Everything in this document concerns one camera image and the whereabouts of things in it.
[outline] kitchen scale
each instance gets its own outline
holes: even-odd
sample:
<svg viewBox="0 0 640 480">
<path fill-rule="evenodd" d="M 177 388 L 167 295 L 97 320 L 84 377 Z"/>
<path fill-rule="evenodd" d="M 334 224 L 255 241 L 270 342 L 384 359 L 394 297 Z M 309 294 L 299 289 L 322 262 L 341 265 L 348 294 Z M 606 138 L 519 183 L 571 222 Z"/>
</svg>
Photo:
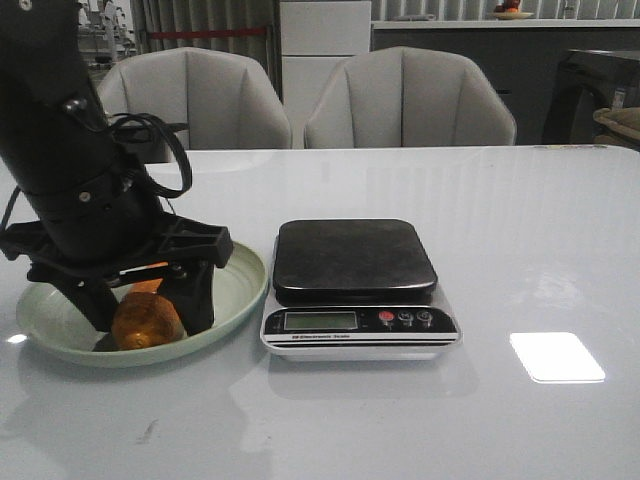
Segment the kitchen scale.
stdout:
<svg viewBox="0 0 640 480">
<path fill-rule="evenodd" d="M 462 334 L 413 226 L 354 219 L 280 227 L 260 337 L 296 361 L 427 360 Z"/>
</svg>

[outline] glossy table surface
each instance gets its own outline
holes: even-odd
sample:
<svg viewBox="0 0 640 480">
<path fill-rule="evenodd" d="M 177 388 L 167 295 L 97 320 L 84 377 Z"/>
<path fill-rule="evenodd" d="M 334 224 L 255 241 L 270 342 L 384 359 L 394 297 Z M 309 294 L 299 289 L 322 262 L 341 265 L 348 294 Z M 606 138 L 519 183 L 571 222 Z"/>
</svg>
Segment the glossy table surface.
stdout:
<svg viewBox="0 0 640 480">
<path fill-rule="evenodd" d="M 640 472 L 640 157 L 607 148 L 192 152 L 179 215 L 267 260 L 300 218 L 411 222 L 464 332 L 428 362 L 291 363 L 260 312 L 146 367 L 57 360 L 19 333 L 1 259 L 1 479 L 630 479 Z M 0 199 L 13 181 L 0 167 Z M 178 185 L 175 164 L 150 167 Z M 20 200 L 14 221 L 34 215 Z M 513 334 L 568 332 L 604 379 L 534 381 Z M 555 352 L 566 367 L 569 352 Z"/>
</svg>

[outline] plate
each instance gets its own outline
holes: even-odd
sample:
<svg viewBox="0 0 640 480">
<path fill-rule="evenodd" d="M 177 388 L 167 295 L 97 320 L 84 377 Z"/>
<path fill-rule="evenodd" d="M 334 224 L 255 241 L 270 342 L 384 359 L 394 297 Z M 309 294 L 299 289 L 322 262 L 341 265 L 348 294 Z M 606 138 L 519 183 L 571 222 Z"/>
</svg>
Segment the plate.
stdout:
<svg viewBox="0 0 640 480">
<path fill-rule="evenodd" d="M 195 352 L 232 332 L 262 307 L 268 274 L 262 259 L 250 248 L 234 242 L 223 269 L 213 276 L 215 322 L 210 329 L 177 342 L 140 350 L 94 352 L 105 334 L 96 331 L 78 309 L 48 283 L 30 285 L 17 306 L 18 325 L 29 340 L 52 355 L 92 367 L 134 367 L 164 362 Z M 128 287 L 116 289 L 122 297 Z"/>
<path fill-rule="evenodd" d="M 518 20 L 529 18 L 533 12 L 493 12 L 493 16 L 500 20 Z"/>
</svg>

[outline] chair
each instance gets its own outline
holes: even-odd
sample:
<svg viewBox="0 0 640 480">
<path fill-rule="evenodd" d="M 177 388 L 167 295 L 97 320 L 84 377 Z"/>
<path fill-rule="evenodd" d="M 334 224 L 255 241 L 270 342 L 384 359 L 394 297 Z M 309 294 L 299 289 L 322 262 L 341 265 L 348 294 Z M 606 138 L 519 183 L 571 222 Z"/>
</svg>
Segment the chair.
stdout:
<svg viewBox="0 0 640 480">
<path fill-rule="evenodd" d="M 240 55 L 185 47 L 117 63 L 97 88 L 109 113 L 188 123 L 192 150 L 291 148 L 291 127 L 267 74 Z"/>
<path fill-rule="evenodd" d="M 468 58 L 394 47 L 333 70 L 304 129 L 307 148 L 513 145 L 513 116 Z"/>
</svg>

